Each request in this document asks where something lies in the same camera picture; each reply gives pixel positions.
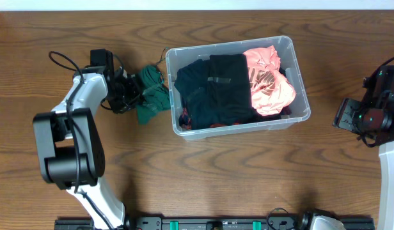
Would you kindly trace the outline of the green garment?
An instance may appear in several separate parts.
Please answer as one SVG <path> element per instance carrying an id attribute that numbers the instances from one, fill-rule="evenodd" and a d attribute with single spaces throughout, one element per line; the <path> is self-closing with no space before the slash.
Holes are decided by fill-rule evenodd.
<path id="1" fill-rule="evenodd" d="M 159 68 L 159 64 L 165 60 L 163 55 L 166 49 L 163 49 L 158 62 L 145 66 L 137 74 L 141 94 L 140 102 L 136 105 L 136 111 L 140 125 L 147 124 L 158 113 L 171 107 L 169 89 L 164 85 L 164 75 Z"/>

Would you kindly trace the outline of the red plaid flannel shirt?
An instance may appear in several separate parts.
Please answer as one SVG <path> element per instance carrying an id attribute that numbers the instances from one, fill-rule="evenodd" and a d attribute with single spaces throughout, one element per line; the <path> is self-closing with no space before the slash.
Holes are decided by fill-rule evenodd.
<path id="1" fill-rule="evenodd" d="M 289 116 L 289 115 L 291 115 L 291 113 L 292 113 L 292 111 L 289 106 L 282 108 L 282 110 L 279 114 L 273 114 L 270 116 L 262 116 L 259 113 L 255 112 L 255 115 L 252 118 L 250 118 L 249 120 L 247 120 L 246 122 L 243 122 L 243 123 L 234 122 L 234 123 L 232 123 L 232 125 L 242 125 L 242 124 L 246 124 L 246 123 L 257 123 L 257 122 L 263 122 L 263 121 L 277 120 L 277 119 L 281 119 L 282 116 Z M 183 108 L 183 112 L 180 115 L 178 122 L 179 122 L 179 125 L 183 129 L 186 129 L 186 130 L 193 129 L 192 120 L 191 120 L 191 117 L 188 115 L 186 108 Z"/>

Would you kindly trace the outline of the dark navy garment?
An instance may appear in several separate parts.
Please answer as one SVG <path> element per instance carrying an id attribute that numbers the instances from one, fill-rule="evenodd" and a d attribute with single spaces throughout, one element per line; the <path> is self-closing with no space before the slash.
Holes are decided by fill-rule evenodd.
<path id="1" fill-rule="evenodd" d="M 177 72 L 175 88 L 192 120 L 192 130 L 222 127 L 241 122 L 229 117 L 216 105 L 216 96 L 209 91 L 210 62 L 199 59 Z"/>

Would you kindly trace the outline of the pink printed t-shirt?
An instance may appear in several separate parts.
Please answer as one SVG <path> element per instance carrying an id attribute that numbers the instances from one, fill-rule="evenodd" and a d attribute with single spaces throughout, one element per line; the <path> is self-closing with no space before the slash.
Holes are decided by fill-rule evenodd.
<path id="1" fill-rule="evenodd" d="M 246 57 L 251 88 L 251 104 L 262 116 L 279 114 L 296 97 L 296 91 L 283 73 L 274 46 L 249 49 Z"/>

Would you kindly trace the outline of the black taped garment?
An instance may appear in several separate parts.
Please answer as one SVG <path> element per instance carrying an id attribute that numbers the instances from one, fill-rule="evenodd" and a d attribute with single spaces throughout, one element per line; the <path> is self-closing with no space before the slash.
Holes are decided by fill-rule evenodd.
<path id="1" fill-rule="evenodd" d="M 245 123 L 253 117 L 248 66 L 243 54 L 211 55 L 207 79 L 212 124 Z"/>

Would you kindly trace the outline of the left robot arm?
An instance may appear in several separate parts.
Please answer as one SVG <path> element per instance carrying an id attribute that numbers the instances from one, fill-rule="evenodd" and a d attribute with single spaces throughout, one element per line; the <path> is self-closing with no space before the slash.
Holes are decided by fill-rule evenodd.
<path id="1" fill-rule="evenodd" d="M 87 218 L 59 218 L 55 229 L 136 229 L 104 177 L 106 158 L 94 116 L 104 102 L 123 114 L 136 107 L 141 90 L 134 75 L 106 49 L 90 52 L 84 68 L 75 62 L 72 87 L 51 111 L 33 118 L 40 173 L 44 181 L 74 196 L 88 212 Z"/>

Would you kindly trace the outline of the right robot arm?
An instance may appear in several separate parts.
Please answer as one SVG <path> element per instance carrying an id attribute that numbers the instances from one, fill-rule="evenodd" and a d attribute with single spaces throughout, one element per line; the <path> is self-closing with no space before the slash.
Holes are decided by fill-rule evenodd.
<path id="1" fill-rule="evenodd" d="M 394 229 L 394 58 L 385 61 L 363 81 L 362 100 L 343 100 L 333 120 L 335 128 L 356 134 L 369 148 L 378 148 L 381 163 L 379 220 L 339 219 L 322 210 L 307 211 L 295 229 Z"/>

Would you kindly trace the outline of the clear plastic storage bin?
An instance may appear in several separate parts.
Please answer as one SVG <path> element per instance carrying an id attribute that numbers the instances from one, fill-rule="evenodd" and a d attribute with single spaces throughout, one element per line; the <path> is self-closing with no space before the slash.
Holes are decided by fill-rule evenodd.
<path id="1" fill-rule="evenodd" d="M 289 109 L 291 111 L 289 115 L 283 115 L 281 119 L 274 121 L 263 121 L 199 130 L 185 130 L 179 125 L 178 117 L 182 113 L 182 102 L 180 99 L 180 93 L 174 86 L 177 78 L 177 71 L 179 69 L 198 59 L 206 60 L 209 56 L 214 54 L 239 54 L 249 49 L 270 46 L 273 46 L 276 49 L 278 57 L 281 58 L 281 68 L 285 71 L 287 80 L 295 88 L 296 96 L 294 101 L 289 105 Z M 311 109 L 297 61 L 294 43 L 288 36 L 272 36 L 237 42 L 172 48 L 166 52 L 165 61 L 167 67 L 167 82 L 169 88 L 173 131 L 187 141 L 244 132 L 283 130 L 296 123 L 306 121 L 311 115 Z"/>

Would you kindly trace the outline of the black mounting rail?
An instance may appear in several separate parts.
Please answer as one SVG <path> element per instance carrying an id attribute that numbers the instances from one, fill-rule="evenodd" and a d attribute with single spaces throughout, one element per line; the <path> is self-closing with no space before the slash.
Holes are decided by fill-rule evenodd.
<path id="1" fill-rule="evenodd" d="M 128 218 L 120 229 L 135 230 L 266 230 L 266 229 L 375 229 L 370 217 L 338 217 L 323 210 L 308 210 L 294 215 L 282 208 L 266 218 L 163 218 L 158 216 Z"/>

